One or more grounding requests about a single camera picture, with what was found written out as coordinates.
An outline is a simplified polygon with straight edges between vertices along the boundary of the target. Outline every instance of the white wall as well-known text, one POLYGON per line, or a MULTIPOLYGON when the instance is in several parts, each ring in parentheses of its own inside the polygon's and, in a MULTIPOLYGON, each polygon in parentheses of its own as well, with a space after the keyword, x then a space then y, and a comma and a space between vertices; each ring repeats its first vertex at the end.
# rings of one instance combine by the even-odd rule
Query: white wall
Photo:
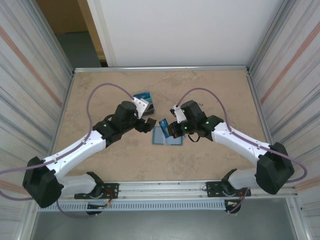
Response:
POLYGON ((111 67, 247 65, 283 0, 88 0, 111 67))

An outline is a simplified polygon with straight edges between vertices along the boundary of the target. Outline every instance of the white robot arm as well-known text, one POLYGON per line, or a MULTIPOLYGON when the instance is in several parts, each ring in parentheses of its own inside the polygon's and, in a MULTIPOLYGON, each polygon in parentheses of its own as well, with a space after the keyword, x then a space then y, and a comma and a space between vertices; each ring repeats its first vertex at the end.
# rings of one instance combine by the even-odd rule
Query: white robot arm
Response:
POLYGON ((62 151, 44 159, 32 158, 29 166, 51 162, 43 167, 25 172, 23 187, 39 204, 46 208, 58 198, 75 194, 90 194, 97 197, 102 192, 103 181, 94 173, 87 172, 81 176, 66 176, 76 165, 89 156, 104 150, 121 139, 126 132, 136 129, 139 132, 150 132, 156 120, 141 117, 148 109, 149 103, 143 99, 123 101, 114 114, 93 126, 92 131, 62 151))
POLYGON ((232 169, 227 173, 222 179, 222 186, 228 194, 234 190, 256 187, 262 188, 269 194, 276 194, 295 172, 290 160, 265 150, 272 149, 288 155, 282 144, 276 142, 270 145, 231 128, 232 132, 240 136, 239 138, 230 132, 221 118, 214 115, 207 117, 193 100, 182 104, 181 107, 174 106, 170 111, 177 121, 167 127, 169 135, 178 138, 188 134, 190 138, 190 135, 197 133, 196 141, 190 138, 193 142, 207 138, 233 149, 255 165, 255 168, 232 169))

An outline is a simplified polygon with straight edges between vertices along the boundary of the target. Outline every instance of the blue box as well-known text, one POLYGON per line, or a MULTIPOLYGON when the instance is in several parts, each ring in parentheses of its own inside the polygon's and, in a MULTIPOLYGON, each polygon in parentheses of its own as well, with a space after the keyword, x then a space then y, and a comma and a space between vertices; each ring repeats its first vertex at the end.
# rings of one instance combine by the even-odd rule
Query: blue box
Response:
POLYGON ((137 99, 144 99, 147 102, 149 102, 149 106, 148 109, 143 113, 142 116, 147 116, 147 115, 151 115, 155 113, 155 106, 154 103, 152 101, 152 98, 150 96, 150 92, 149 91, 145 91, 145 92, 141 92, 141 93, 137 93, 135 95, 133 95, 135 98, 137 99))

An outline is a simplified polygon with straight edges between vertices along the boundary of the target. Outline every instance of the tan tabletop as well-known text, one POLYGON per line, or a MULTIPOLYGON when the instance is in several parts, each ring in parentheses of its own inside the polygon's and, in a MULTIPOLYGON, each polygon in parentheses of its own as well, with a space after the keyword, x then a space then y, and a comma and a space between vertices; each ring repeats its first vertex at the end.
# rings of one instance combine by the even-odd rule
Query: tan tabletop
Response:
MULTIPOLYGON (((234 128, 265 141, 243 70, 84 72, 75 75, 56 151, 87 133, 87 99, 102 83, 118 84, 131 94, 150 91, 155 107, 155 114, 150 117, 157 121, 166 118, 169 123, 175 120, 169 110, 185 92, 195 87, 208 88, 223 102, 234 128)), ((130 98, 112 86, 97 90, 90 103, 93 124, 113 114, 117 105, 125 100, 130 98)), ((194 91, 182 103, 188 100, 198 102, 207 116, 224 119, 220 105, 209 93, 194 91)), ((205 138, 197 143, 185 138, 183 146, 153 145, 152 132, 131 130, 120 141, 80 163, 69 175, 95 172, 104 181, 214 180, 231 169, 251 167, 247 159, 232 149, 205 138)))

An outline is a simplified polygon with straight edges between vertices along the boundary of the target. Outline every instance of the doorway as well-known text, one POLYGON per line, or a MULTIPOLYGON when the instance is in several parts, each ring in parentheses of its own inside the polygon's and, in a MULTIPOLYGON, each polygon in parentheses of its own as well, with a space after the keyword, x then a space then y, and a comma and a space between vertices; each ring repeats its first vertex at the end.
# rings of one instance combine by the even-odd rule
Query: doorway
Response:
POLYGON ((87 0, 36 2, 74 69, 108 66, 87 0))

